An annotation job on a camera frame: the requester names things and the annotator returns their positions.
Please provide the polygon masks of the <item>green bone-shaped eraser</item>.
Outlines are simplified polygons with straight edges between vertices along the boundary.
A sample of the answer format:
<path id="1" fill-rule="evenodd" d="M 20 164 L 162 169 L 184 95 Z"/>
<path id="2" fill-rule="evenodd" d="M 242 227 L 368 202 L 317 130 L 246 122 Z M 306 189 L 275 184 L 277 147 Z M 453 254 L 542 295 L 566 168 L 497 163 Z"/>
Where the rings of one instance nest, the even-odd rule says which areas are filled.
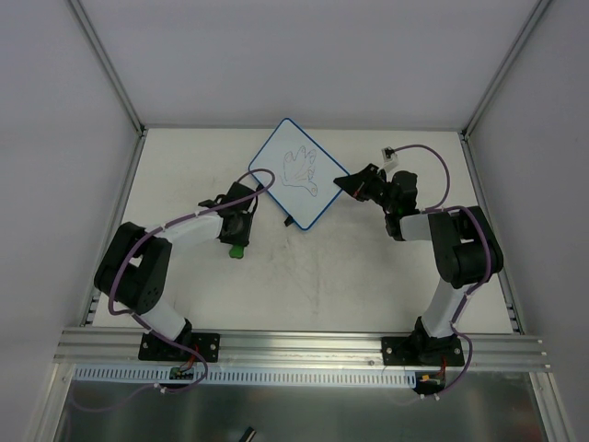
<path id="1" fill-rule="evenodd" d="M 233 245 L 229 250 L 229 257 L 231 259 L 241 260 L 245 257 L 245 246 L 242 245 Z"/>

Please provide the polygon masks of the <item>blue-framed whiteboard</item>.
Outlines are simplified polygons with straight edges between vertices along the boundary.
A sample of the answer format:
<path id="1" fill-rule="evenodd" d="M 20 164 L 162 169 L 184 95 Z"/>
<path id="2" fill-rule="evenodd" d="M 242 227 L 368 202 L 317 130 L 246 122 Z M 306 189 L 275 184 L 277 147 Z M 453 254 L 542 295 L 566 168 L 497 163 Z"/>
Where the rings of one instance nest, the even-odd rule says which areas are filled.
<path id="1" fill-rule="evenodd" d="M 268 194 L 302 230 L 309 230 L 341 193 L 334 180 L 348 170 L 290 118 L 284 118 L 248 165 Z"/>

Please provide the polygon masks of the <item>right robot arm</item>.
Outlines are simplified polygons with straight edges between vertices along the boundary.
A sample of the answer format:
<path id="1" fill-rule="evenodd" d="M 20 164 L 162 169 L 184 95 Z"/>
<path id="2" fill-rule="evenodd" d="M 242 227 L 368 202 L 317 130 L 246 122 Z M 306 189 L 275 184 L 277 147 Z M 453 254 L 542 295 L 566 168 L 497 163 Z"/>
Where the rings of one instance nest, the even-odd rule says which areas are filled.
<path id="1" fill-rule="evenodd" d="M 439 283 L 426 311 L 412 333 L 391 353 L 405 360 L 413 357 L 429 365 L 452 352 L 458 338 L 456 325 L 475 291 L 501 271 L 502 250 L 478 206 L 446 210 L 417 209 L 418 176 L 398 171 L 386 173 L 370 164 L 358 173 L 333 180 L 359 202 L 372 201 L 383 209 L 386 230 L 396 241 L 429 241 Z"/>

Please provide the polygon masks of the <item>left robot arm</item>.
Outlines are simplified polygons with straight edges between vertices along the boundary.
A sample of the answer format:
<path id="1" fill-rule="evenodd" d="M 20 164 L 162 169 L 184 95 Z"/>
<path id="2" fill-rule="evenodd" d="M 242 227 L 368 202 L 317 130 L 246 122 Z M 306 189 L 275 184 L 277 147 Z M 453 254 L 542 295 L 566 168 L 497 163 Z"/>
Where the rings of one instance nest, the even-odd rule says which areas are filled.
<path id="1" fill-rule="evenodd" d="M 171 258 L 209 240 L 239 250 L 249 244 L 258 190 L 234 182 L 226 194 L 198 204 L 196 212 L 162 227 L 120 225 L 101 259 L 94 287 L 136 315 L 152 333 L 161 335 L 160 348 L 173 359 L 192 348 L 189 320 L 164 299 Z"/>

